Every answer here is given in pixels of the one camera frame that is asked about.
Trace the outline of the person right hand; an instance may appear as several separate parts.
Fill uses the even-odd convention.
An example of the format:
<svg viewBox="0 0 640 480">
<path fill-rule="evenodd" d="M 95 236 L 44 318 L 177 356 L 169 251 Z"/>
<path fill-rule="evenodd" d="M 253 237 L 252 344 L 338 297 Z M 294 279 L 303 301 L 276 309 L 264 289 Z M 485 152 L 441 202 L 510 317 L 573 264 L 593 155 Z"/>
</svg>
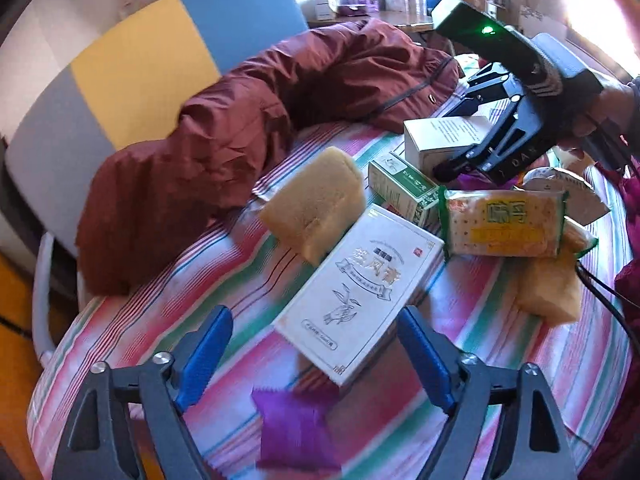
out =
<svg viewBox="0 0 640 480">
<path fill-rule="evenodd" d="M 639 153 L 639 87 L 609 82 L 591 102 L 588 110 L 575 117 L 572 128 L 558 141 L 562 150 L 582 157 L 582 138 L 594 133 L 597 126 L 612 122 L 634 154 Z"/>
</svg>

